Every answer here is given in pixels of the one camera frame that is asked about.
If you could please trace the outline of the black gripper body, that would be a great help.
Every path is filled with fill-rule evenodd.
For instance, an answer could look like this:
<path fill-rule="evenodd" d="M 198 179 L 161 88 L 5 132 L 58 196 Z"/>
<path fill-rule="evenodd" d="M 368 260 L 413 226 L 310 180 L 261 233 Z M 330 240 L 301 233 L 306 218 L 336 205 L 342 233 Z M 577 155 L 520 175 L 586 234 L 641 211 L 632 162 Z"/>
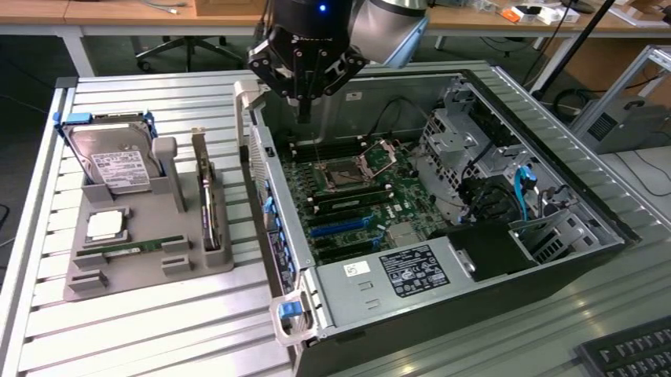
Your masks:
<path fill-rule="evenodd" d="M 305 91 L 318 56 L 338 57 L 350 50 L 349 1 L 274 1 L 272 3 L 272 52 L 288 71 L 305 80 Z"/>

